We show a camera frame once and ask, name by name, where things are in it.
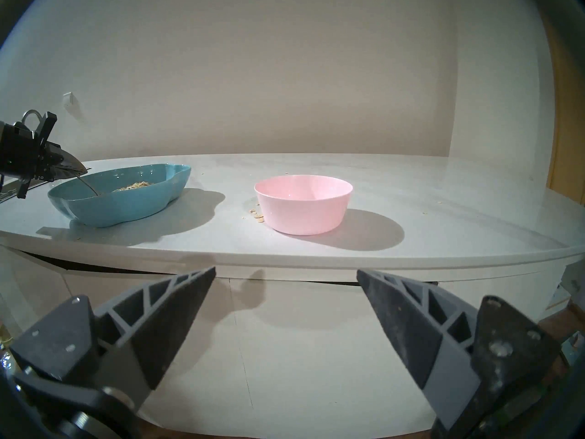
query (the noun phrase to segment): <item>blue bowl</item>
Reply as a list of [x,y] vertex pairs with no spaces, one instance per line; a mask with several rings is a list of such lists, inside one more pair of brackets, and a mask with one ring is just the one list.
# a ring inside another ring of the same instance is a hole
[[[95,196],[79,179],[73,179],[53,187],[48,197],[66,217],[90,227],[104,228],[162,211],[181,194],[190,174],[191,167],[168,163],[118,168],[83,177],[102,193],[100,196]],[[114,191],[142,181],[151,185]]]

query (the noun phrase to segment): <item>bolt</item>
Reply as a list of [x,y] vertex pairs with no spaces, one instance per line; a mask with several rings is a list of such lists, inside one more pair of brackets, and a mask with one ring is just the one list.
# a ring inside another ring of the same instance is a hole
[[535,330],[529,330],[527,334],[533,340],[540,340],[540,334]]
[[495,340],[490,343],[490,351],[496,357],[505,358],[512,355],[514,348],[507,341]]

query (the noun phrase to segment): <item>pink bowl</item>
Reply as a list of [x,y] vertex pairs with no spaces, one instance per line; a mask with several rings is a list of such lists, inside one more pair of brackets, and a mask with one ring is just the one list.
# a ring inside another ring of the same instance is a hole
[[268,226],[307,236],[339,226],[353,186],[334,177],[299,174],[271,177],[254,189]]

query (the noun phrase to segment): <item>wall switch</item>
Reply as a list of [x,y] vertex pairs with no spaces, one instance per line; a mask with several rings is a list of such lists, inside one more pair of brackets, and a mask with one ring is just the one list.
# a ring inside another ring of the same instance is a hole
[[65,108],[65,110],[69,107],[71,107],[73,105],[73,93],[72,92],[66,92],[65,94],[63,94],[63,107]]

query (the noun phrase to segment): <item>white wall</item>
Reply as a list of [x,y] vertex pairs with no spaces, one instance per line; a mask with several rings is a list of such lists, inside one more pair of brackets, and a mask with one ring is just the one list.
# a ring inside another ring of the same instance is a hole
[[457,96],[450,156],[544,186],[555,126],[548,41],[531,0],[454,0]]
[[82,160],[446,156],[456,53],[453,0],[37,0],[0,49],[0,116],[57,113]]

